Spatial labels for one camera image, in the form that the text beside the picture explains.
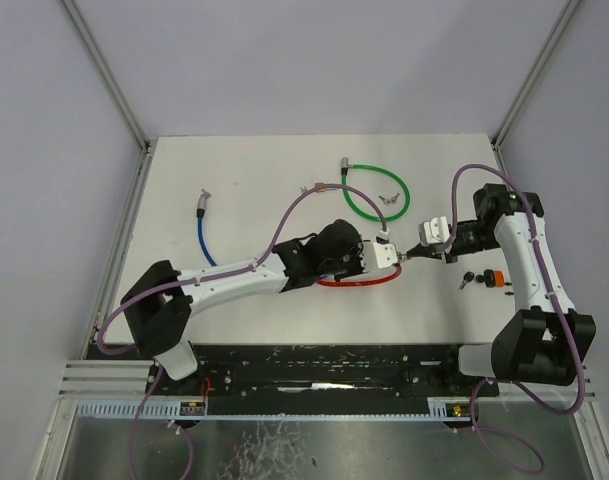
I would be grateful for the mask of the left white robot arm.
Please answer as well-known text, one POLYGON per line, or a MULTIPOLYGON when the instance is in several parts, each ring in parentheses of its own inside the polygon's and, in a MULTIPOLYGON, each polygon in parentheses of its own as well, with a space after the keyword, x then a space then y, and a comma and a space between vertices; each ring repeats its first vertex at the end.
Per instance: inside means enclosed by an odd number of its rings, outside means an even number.
POLYGON ((337 220, 321 232, 280 242, 270 252, 238 265, 180 271, 158 261, 120 301, 139 354, 164 368, 181 394, 196 392, 203 371, 184 332, 189 320, 216 306, 253 295, 307 288, 319 278, 358 276, 379 267, 387 247, 362 238, 337 220))

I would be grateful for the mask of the red cable lock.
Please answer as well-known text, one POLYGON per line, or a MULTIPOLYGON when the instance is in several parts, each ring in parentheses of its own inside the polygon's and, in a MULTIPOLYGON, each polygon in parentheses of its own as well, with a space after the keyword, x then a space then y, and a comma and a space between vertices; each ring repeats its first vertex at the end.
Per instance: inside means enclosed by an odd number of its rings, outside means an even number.
POLYGON ((360 281, 328 281, 325 279, 319 279, 317 284, 327 288, 353 288, 353 287, 371 287, 377 286, 381 284, 388 283, 390 281, 398 278, 402 273, 402 266, 400 264, 396 264, 394 266, 395 270, 393 273, 386 275, 384 277, 369 279, 369 280, 360 280, 360 281))

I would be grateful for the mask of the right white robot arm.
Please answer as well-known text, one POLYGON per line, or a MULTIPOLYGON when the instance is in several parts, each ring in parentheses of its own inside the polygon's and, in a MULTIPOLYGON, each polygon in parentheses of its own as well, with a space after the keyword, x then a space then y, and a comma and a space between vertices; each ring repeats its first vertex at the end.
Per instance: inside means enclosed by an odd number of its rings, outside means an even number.
POLYGON ((515 313, 495 339, 466 344, 458 360, 440 369, 442 387, 462 394, 476 377, 569 386, 596 334, 592 316, 581 314, 553 265, 539 196, 502 184, 485 184, 473 196, 475 219, 450 225, 444 217, 423 222, 409 258, 454 263, 464 255, 501 250, 513 288, 515 313))

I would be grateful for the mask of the green lock keys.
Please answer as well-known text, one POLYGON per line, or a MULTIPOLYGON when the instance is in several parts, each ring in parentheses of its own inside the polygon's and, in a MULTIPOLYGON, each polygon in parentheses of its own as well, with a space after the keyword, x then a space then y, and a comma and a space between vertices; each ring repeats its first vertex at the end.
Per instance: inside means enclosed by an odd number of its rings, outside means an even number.
POLYGON ((379 195, 378 198, 383 202, 384 205, 394 205, 398 202, 399 196, 400 193, 396 193, 390 197, 379 195))

